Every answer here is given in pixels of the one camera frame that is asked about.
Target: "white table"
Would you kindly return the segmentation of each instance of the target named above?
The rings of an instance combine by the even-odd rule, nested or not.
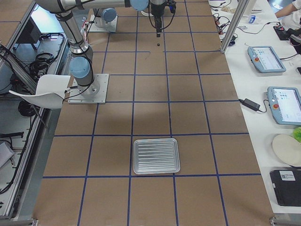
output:
[[[245,25],[248,27],[247,32],[257,32],[265,23],[278,21],[266,0],[258,0],[257,4],[262,8],[261,13],[255,14],[260,18],[260,24],[248,24],[244,17],[239,23],[239,26]],[[237,1],[233,0],[229,6],[235,8]],[[233,17],[233,14],[227,12],[212,11],[212,14],[214,13],[226,16],[230,20]],[[228,47],[225,52],[238,97],[240,99],[248,98],[259,103],[261,110],[264,110],[263,100],[267,99],[265,92],[269,86],[296,87],[301,91],[301,75],[296,71],[296,68],[301,66],[300,55],[283,61],[286,67],[285,73],[259,73],[247,54],[247,45],[272,46],[280,58],[289,57],[296,53],[288,41],[279,40],[273,29],[275,25],[275,23],[266,25],[257,35],[247,34],[236,29],[235,33],[238,35],[236,44]],[[273,212],[301,213],[301,207],[283,207],[277,204],[269,176],[272,170],[289,168],[274,154],[271,145],[273,138],[277,134],[291,135],[296,126],[276,124],[268,106],[267,113],[257,113],[242,105],[241,107]]]

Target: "metal tray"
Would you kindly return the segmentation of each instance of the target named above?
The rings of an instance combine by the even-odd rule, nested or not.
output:
[[[174,138],[143,139],[134,142],[135,174],[180,171],[178,144]]]

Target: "brown floor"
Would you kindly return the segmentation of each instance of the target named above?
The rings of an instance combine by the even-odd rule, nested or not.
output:
[[[107,103],[63,105],[33,216],[41,226],[268,226],[208,3],[178,1],[161,38],[134,10],[118,14],[117,33],[89,34],[94,72],[110,74]],[[133,142],[157,137],[178,141],[180,172],[136,175]]]

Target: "bottle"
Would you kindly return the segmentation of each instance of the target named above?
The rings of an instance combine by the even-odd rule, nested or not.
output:
[[[260,24],[260,18],[256,15],[249,15],[248,23],[249,24]]]

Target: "green object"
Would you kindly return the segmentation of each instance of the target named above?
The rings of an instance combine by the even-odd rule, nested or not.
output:
[[[301,127],[295,128],[293,130],[293,138],[301,142]]]

